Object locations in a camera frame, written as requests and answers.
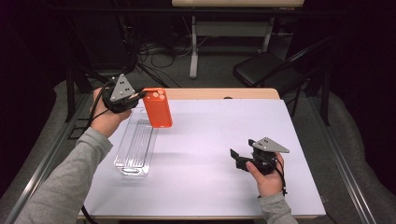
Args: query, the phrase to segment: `chair leg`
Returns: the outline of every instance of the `chair leg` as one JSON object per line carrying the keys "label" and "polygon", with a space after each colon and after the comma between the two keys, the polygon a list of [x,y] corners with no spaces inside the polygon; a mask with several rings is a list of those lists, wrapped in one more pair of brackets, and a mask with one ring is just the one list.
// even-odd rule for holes
{"label": "chair leg", "polygon": [[294,114],[296,113],[298,99],[300,98],[300,91],[301,91],[301,86],[298,87],[296,97],[294,98],[293,109],[291,110],[291,115],[290,115],[291,117],[294,117]]}

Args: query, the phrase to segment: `person's right arm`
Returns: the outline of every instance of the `person's right arm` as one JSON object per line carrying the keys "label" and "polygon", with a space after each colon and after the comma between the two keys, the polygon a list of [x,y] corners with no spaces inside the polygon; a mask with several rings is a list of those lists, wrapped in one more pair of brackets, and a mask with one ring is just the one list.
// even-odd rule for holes
{"label": "person's right arm", "polygon": [[[276,153],[276,168],[283,172],[283,158],[280,153]],[[260,206],[262,215],[268,224],[295,224],[296,219],[291,215],[291,209],[283,196],[282,179],[276,171],[269,175],[263,175],[252,162],[247,162],[247,169],[257,182],[257,189],[260,193]]]}

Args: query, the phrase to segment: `gray sleeve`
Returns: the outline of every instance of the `gray sleeve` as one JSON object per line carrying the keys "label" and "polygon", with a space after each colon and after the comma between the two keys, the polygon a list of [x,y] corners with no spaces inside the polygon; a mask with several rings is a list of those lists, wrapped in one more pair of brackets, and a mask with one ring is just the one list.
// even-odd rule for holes
{"label": "gray sleeve", "polygon": [[296,219],[291,215],[291,209],[285,201],[282,192],[259,199],[262,215],[268,224],[295,224]]}
{"label": "gray sleeve", "polygon": [[89,128],[28,200],[16,223],[76,223],[93,174],[111,148],[104,135]]}

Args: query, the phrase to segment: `hand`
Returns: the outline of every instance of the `hand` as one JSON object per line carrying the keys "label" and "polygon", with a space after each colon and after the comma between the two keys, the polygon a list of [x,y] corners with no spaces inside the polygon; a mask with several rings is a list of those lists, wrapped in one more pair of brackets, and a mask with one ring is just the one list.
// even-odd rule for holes
{"label": "hand", "polygon": [[[93,101],[94,102],[95,102],[96,97],[98,96],[100,90],[101,90],[101,88],[96,89],[93,92]],[[91,128],[95,129],[97,132],[103,134],[104,136],[109,137],[109,136],[111,136],[111,134],[113,134],[117,130],[117,128],[119,127],[120,123],[123,120],[129,118],[131,113],[132,113],[132,110],[127,110],[127,111],[124,111],[119,114],[115,114],[115,113],[111,112],[110,110],[107,109],[107,107],[105,107],[105,104],[103,103],[103,100],[101,97],[101,99],[99,99],[99,102],[95,109],[95,113],[93,115],[94,118],[97,115],[99,115],[99,117],[97,117],[96,119],[94,119],[92,121]]]}
{"label": "hand", "polygon": [[[280,163],[282,165],[284,164],[283,158],[278,152],[276,152],[276,159],[276,168],[283,174],[282,166],[280,165]],[[256,179],[257,189],[259,190],[260,196],[267,197],[282,191],[283,183],[277,171],[273,171],[269,175],[263,175],[250,161],[247,162],[247,169]]]}

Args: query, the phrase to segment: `desk foot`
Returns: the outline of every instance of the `desk foot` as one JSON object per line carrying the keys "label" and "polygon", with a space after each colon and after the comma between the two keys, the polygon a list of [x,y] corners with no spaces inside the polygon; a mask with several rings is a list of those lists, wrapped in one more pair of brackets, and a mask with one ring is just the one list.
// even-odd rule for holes
{"label": "desk foot", "polygon": [[191,67],[190,67],[190,78],[197,78],[197,67],[198,67],[198,55],[191,56]]}

